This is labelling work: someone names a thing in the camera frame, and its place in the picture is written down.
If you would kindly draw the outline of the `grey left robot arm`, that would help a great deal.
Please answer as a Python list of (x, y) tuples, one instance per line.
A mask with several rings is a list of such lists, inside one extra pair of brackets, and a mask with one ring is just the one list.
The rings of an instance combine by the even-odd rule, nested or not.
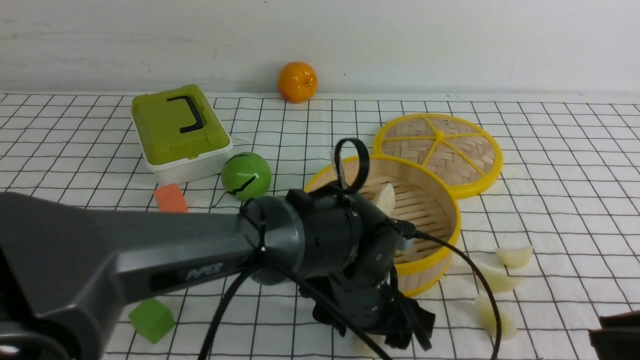
[(126, 305), (237, 275), (286, 280), (343, 334), (431, 348), (434, 314), (404, 296), (394, 255), (415, 232), (361, 194), (292, 189), (237, 214), (83, 209), (1, 194), (1, 358), (98, 360)]

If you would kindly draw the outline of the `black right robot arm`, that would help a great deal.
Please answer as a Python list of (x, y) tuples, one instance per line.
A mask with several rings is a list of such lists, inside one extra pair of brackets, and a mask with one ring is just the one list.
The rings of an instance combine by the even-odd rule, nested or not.
[(599, 360), (640, 358), (640, 311), (598, 318), (599, 329), (590, 329), (589, 341)]

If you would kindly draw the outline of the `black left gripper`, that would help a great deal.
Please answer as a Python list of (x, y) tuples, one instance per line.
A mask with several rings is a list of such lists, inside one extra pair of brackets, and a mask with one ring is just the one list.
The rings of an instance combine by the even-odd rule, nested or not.
[(430, 350), (435, 315), (399, 288), (394, 255), (404, 238), (400, 230), (382, 228), (346, 269), (312, 284), (357, 328), (384, 337), (386, 346), (405, 350), (416, 339)]

